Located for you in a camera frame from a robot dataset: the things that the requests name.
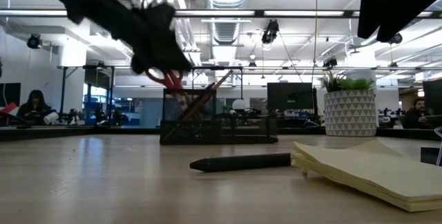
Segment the scissors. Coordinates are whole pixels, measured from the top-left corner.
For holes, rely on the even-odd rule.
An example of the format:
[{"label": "scissors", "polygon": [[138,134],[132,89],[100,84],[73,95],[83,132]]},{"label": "scissors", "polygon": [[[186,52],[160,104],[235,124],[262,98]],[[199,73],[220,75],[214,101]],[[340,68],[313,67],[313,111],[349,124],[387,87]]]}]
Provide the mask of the scissors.
[{"label": "scissors", "polygon": [[[182,77],[183,73],[180,72],[180,74],[177,76],[173,71],[161,71],[163,74],[164,79],[160,79],[158,77],[155,77],[150,73],[149,71],[146,71],[146,75],[149,79],[153,80],[154,82],[163,84],[168,89],[182,89]],[[187,109],[187,102],[190,100],[188,95],[186,93],[183,93],[183,95],[180,95],[176,92],[172,93],[173,96],[175,96],[178,100],[178,103],[180,105],[180,108],[185,111]]]},{"label": "scissors", "polygon": [[178,76],[173,71],[162,71],[164,79],[153,76],[149,71],[146,71],[147,77],[154,82],[165,85],[169,89],[182,89],[182,72]]}]

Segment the white geometric planter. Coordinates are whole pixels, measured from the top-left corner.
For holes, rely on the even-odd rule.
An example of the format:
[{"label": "white geometric planter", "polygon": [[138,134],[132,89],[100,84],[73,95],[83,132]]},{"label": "white geometric planter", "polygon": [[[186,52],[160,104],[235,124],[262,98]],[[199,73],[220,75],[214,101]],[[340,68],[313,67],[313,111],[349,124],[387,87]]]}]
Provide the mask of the white geometric planter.
[{"label": "white geometric planter", "polygon": [[329,136],[370,137],[376,135],[373,90],[326,93],[325,132]]}]

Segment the robotic arm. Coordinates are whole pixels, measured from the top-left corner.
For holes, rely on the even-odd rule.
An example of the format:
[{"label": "robotic arm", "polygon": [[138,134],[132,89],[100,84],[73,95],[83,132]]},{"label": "robotic arm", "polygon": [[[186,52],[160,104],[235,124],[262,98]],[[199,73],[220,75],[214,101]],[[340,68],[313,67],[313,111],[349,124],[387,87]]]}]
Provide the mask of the robotic arm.
[{"label": "robotic arm", "polygon": [[132,47],[131,67],[141,74],[150,68],[162,71],[190,71],[191,63],[176,42],[175,31],[170,30],[175,8],[167,3],[155,7],[127,8],[118,0],[60,0],[68,18],[80,24],[90,19],[107,29],[114,39],[121,39]]}]

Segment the red scissors handle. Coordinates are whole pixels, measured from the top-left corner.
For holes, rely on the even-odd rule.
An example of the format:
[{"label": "red scissors handle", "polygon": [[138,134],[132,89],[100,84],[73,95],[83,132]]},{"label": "red scissors handle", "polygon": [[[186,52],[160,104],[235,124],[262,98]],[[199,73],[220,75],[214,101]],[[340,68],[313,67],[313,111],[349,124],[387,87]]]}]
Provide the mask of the red scissors handle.
[{"label": "red scissors handle", "polygon": [[164,72],[162,71],[164,79],[159,79],[155,76],[153,76],[149,71],[146,71],[147,77],[149,79],[153,80],[154,82],[160,83],[165,85],[167,88],[176,89],[176,88],[182,88],[182,78],[183,73],[180,72],[179,76],[176,76],[173,71]]}]

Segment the black cloth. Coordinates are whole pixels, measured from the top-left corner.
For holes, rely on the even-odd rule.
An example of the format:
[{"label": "black cloth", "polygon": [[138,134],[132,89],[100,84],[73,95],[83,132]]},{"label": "black cloth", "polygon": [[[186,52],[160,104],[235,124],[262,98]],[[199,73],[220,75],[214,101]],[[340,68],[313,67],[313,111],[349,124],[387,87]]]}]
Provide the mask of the black cloth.
[{"label": "black cloth", "polygon": [[436,0],[361,0],[358,36],[387,42]]},{"label": "black cloth", "polygon": [[409,110],[404,117],[402,126],[404,129],[431,129],[431,125],[428,122],[419,122],[419,118],[422,117],[422,112],[416,110]]},{"label": "black cloth", "polygon": [[28,103],[22,104],[17,112],[17,117],[27,121],[33,122],[35,125],[46,125],[44,117],[50,113],[49,107],[39,106],[34,109],[34,106]]}]

